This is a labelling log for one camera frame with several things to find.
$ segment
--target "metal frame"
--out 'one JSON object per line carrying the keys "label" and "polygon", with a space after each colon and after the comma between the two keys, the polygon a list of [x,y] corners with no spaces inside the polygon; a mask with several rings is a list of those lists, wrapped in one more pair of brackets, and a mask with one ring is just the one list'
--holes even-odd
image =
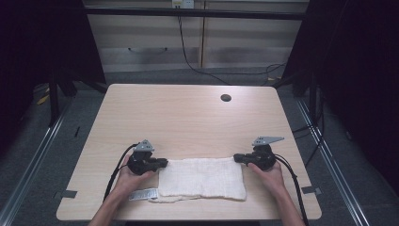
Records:
{"label": "metal frame", "polygon": [[352,192],[349,184],[346,182],[343,173],[341,172],[340,167],[335,161],[334,156],[332,155],[331,150],[327,146],[326,142],[322,139],[322,134],[318,127],[312,124],[311,116],[309,115],[309,109],[307,108],[305,102],[303,100],[299,100],[298,102],[299,109],[302,113],[303,118],[305,119],[306,124],[308,124],[311,135],[314,138],[316,144],[320,142],[320,154],[323,156],[323,159],[326,162],[327,168],[331,173],[332,178],[334,179],[335,184],[340,190],[341,195],[343,196],[343,200],[352,215],[353,220],[355,220],[356,225],[358,226],[369,226],[370,223],[367,220],[361,205],[358,202],[358,199]]}
{"label": "metal frame", "polygon": [[189,8],[37,8],[40,12],[67,12],[93,15],[130,15],[130,16],[180,16],[180,17],[213,17],[303,21],[308,18],[300,12],[266,12],[266,11],[235,11]]}
{"label": "metal frame", "polygon": [[54,138],[56,137],[56,134],[58,133],[62,122],[64,121],[64,117],[67,114],[71,103],[72,98],[70,98],[69,101],[66,103],[66,106],[59,115],[58,119],[55,121],[54,125],[48,128],[46,135],[44,136],[41,144],[36,150],[35,155],[30,161],[27,169],[25,170],[23,177],[21,178],[20,182],[17,184],[11,196],[5,203],[3,210],[0,213],[1,226],[11,225],[15,216],[17,215],[17,212],[20,209],[21,204],[23,203],[24,197],[26,196],[31,184],[33,183],[35,175],[38,173],[41,163],[43,162],[44,157],[50,149],[50,146]]}

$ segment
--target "dark background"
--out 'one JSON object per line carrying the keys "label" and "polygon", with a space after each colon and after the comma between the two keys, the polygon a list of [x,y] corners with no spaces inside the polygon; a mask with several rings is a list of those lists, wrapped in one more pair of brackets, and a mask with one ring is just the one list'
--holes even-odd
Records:
{"label": "dark background", "polygon": [[302,95],[312,75],[367,159],[399,194],[399,5],[310,1],[285,76]]}
{"label": "dark background", "polygon": [[82,6],[81,0],[0,2],[1,153],[18,132],[33,88],[50,75],[105,82],[87,15],[41,9]]}

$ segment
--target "black cable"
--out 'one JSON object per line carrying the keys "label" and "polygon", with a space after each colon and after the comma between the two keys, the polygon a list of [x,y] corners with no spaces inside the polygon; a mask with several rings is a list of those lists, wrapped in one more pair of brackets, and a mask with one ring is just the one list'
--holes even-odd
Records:
{"label": "black cable", "polygon": [[281,155],[278,155],[278,154],[275,154],[275,156],[276,156],[276,159],[279,160],[279,162],[281,162],[282,164],[285,165],[285,167],[290,171],[291,176],[293,177],[296,194],[298,197],[299,207],[300,207],[300,211],[302,213],[303,222],[305,223],[306,226],[309,226],[308,216],[306,215],[305,206],[303,205],[302,195],[300,193],[300,187],[299,187],[299,182],[297,180],[297,176],[295,175],[293,169],[291,168],[290,164],[288,163],[288,161],[285,158],[283,158]]}
{"label": "black cable", "polygon": [[308,132],[306,135],[302,135],[302,136],[299,136],[299,137],[294,137],[294,139],[301,139],[301,138],[303,138],[303,137],[307,137],[310,133],[311,133],[311,132]]}
{"label": "black cable", "polygon": [[296,78],[300,77],[303,73],[305,73],[306,70],[301,70],[298,72],[293,73],[291,76],[285,76],[281,78],[281,80],[275,84],[273,84],[271,87],[274,89],[278,89],[284,85],[292,83]]}
{"label": "black cable", "polygon": [[[182,47],[183,47],[183,54],[184,54],[185,63],[187,64],[187,66],[188,66],[192,71],[194,71],[194,72],[196,72],[196,73],[201,73],[201,74],[209,75],[209,76],[211,76],[211,77],[213,77],[213,78],[219,80],[220,82],[222,82],[222,83],[224,83],[224,84],[226,84],[226,85],[228,85],[228,86],[232,86],[232,84],[230,84],[230,83],[228,83],[228,82],[222,80],[221,78],[215,76],[215,74],[219,74],[219,75],[221,75],[221,74],[234,74],[234,75],[261,75],[261,74],[267,74],[266,81],[265,81],[263,84],[261,84],[261,86],[264,86],[264,85],[267,83],[268,74],[271,73],[271,72],[273,72],[274,70],[278,69],[279,67],[284,66],[284,65],[286,64],[286,63],[282,63],[282,64],[271,64],[271,65],[269,65],[269,66],[266,67],[266,72],[264,72],[264,73],[206,73],[206,72],[202,72],[202,71],[196,70],[196,69],[193,68],[193,67],[190,65],[190,63],[188,62],[187,54],[186,54],[186,52],[185,52],[185,46],[184,46],[182,18],[181,18],[181,17],[177,17],[177,18],[178,18],[178,21],[179,21],[180,38],[181,38],[181,40],[182,40]],[[268,69],[269,69],[270,67],[275,67],[275,66],[277,66],[275,69],[268,71]]]}
{"label": "black cable", "polygon": [[305,126],[299,128],[299,129],[293,130],[292,133],[294,134],[294,133],[297,133],[297,132],[300,132],[300,131],[307,130],[307,129],[309,129],[309,128],[311,128],[311,125],[305,125]]}
{"label": "black cable", "polygon": [[319,137],[319,141],[317,142],[316,147],[314,148],[314,150],[311,152],[311,156],[309,157],[308,161],[306,161],[305,163],[305,168],[309,165],[309,163],[311,162],[311,160],[313,159],[314,155],[316,154],[317,150],[319,149],[321,143],[324,141],[324,133],[325,133],[325,116],[324,116],[324,101],[325,98],[322,95],[321,91],[319,91],[319,95],[320,95],[320,99],[319,99],[319,108],[320,108],[320,113],[319,113],[319,117],[322,120],[322,131]]}
{"label": "black cable", "polygon": [[106,191],[104,194],[103,202],[105,201],[106,197],[109,195],[109,192],[111,191],[111,187],[114,184],[115,177],[117,177],[118,172],[120,171],[120,169],[127,166],[127,165],[124,165],[124,166],[120,167],[120,164],[122,163],[124,156],[127,154],[127,152],[129,152],[129,150],[131,150],[132,148],[137,146],[137,144],[132,144],[129,148],[126,149],[126,151],[124,151],[122,157],[120,158],[120,161],[117,164],[117,167],[114,169],[114,172],[112,173],[111,178],[109,179],[108,186],[106,187]]}

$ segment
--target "gray floor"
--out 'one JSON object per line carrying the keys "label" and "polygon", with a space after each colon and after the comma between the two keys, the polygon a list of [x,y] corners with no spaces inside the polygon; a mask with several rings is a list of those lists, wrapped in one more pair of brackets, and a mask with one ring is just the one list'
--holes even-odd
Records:
{"label": "gray floor", "polygon": [[[264,72],[265,68],[229,68],[209,69],[212,73],[257,73]],[[269,74],[218,74],[217,76],[230,84],[237,86],[260,86],[273,83],[280,76],[281,71]],[[138,84],[204,84],[224,85],[214,77],[195,73],[191,70],[166,70],[146,72],[116,72],[107,73],[109,84],[138,83]],[[79,91],[72,100],[72,105],[53,141],[48,154],[38,171],[33,184],[28,190],[24,201],[19,208],[13,225],[86,225],[87,222],[66,222],[56,219],[56,209],[60,200],[53,196],[57,191],[66,188],[88,137],[91,125],[94,122],[104,95],[77,84]],[[291,86],[278,89],[281,103],[287,119],[293,130],[305,125],[305,121],[296,103],[297,99],[291,93]],[[41,92],[35,94],[38,100]],[[61,105],[67,103],[61,97]],[[2,171],[0,184],[2,185],[0,207],[3,208],[14,187],[24,173],[32,156],[38,148],[41,138],[45,135],[50,119],[49,103],[36,105],[32,103],[27,111],[21,133],[10,147],[8,155],[0,161]],[[361,208],[371,225],[398,225],[399,200],[391,192],[390,187],[380,177],[377,171],[364,158],[361,149],[355,141],[347,138],[346,131],[339,119],[326,107],[325,109],[325,139],[335,160],[339,163],[347,183],[359,200]],[[311,151],[316,146],[309,131],[295,133],[298,149],[302,158],[307,161]],[[356,225],[344,199],[337,188],[325,160],[317,153],[307,167],[313,186],[319,187],[322,194],[317,196],[323,215],[320,219],[311,220],[311,225]],[[263,221],[262,225],[281,225],[279,220]]]}

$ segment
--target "folded towel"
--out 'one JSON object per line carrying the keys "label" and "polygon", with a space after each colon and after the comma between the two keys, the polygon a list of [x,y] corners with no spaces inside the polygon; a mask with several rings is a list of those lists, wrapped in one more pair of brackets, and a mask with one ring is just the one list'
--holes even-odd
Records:
{"label": "folded towel", "polygon": [[159,171],[159,198],[151,202],[176,202],[198,198],[244,201],[247,197],[241,165],[229,158],[168,160]]}

